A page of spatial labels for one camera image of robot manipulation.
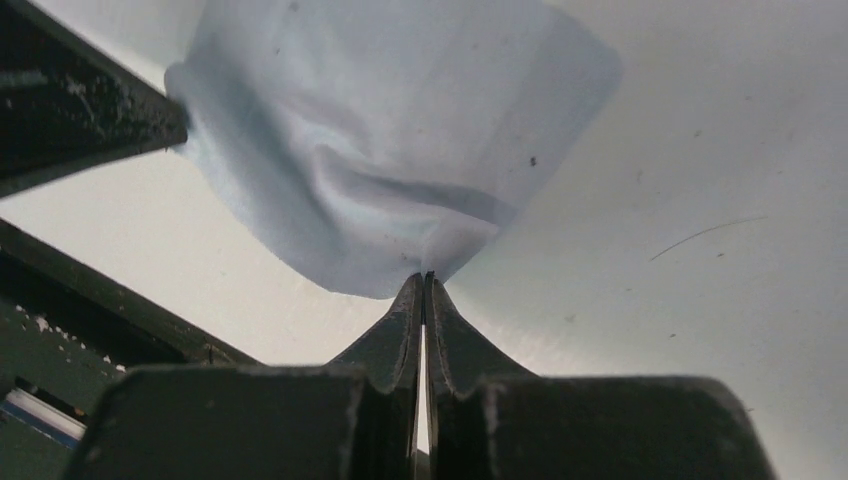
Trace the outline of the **blue cleaning cloth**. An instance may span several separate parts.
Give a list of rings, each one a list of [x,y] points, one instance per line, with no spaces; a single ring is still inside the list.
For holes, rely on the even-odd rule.
[[[180,153],[259,242],[384,299],[495,239],[622,75],[544,1],[210,1],[164,83]]]

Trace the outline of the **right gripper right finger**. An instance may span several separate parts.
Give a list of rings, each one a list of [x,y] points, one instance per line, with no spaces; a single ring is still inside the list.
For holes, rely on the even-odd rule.
[[[423,287],[436,479],[772,479],[742,402],[701,376],[546,377]]]

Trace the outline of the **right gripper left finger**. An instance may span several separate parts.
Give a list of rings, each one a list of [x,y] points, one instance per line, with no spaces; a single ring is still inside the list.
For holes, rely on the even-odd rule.
[[[101,397],[67,479],[411,479],[423,279],[319,366],[136,368]]]

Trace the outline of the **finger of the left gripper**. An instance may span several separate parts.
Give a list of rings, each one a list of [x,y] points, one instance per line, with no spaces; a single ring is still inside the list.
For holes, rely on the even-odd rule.
[[[2,196],[186,140],[176,102],[33,3],[2,2]]]

